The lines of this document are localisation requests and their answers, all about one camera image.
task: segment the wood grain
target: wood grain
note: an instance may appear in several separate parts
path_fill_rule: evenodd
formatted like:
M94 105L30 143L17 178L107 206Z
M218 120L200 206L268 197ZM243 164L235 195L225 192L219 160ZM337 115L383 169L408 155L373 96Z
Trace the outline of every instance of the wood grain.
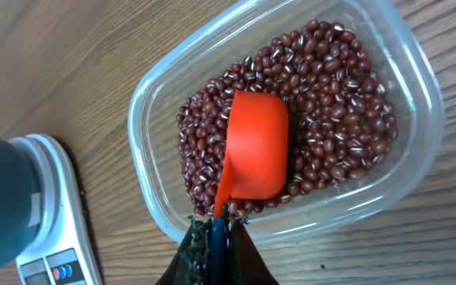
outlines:
M177 243L146 209L127 143L140 78L234 1L22 1L0 17L0 138L71 148L107 284L152 284ZM260 247L282 284L456 283L456 0L399 0L438 76L446 134L420 186L395 207L303 241ZM14 264L0 285L18 283Z

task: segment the white digital scale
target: white digital scale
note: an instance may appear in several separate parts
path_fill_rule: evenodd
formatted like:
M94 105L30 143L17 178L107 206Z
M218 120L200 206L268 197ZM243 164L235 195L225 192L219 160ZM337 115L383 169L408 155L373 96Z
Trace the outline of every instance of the white digital scale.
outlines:
M31 158L42 189L32 203L30 221L40 228L16 259L22 284L102 284L67 153L48 135L27 135L9 142Z

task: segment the transparent container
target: transparent container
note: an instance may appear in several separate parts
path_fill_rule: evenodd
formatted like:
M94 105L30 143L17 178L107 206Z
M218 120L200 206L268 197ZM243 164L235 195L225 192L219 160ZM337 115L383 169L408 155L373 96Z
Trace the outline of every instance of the transparent container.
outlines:
M307 238L372 215L408 194L431 167L443 137L443 99L424 53L391 1L238 2L149 70L131 101L129 140L142 193L154 220L173 240L182 240L193 214L176 141L175 119L184 99L233 61L254 56L273 37L312 18L339 21L362 40L395 104L400 134L385 164L362 180L252 213L253 241Z

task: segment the plastic container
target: plastic container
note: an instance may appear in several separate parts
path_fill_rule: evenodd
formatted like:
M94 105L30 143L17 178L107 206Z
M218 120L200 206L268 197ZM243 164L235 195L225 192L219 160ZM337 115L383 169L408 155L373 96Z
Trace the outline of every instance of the plastic container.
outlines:
M181 241L193 206L185 195L175 121L184 99L233 61L300 29L311 18L339 21L356 32L395 104L399 138L384 165L362 180L313 191L251 214L255 243L307 238L372 215L408 194L431 167L443 137L438 82L416 39L387 0L239 2L173 49L137 87L128 131L147 207L160 228Z

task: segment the pile of beans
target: pile of beans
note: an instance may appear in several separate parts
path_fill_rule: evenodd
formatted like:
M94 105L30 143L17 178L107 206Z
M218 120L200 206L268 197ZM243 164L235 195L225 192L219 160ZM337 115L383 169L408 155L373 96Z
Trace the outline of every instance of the pile of beans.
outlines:
M180 107L182 177L198 215L214 212L236 89L276 95L290 113L285 187L267 200L232 199L237 217L365 176L398 136L393 104L362 42L340 23L311 20L232 63Z

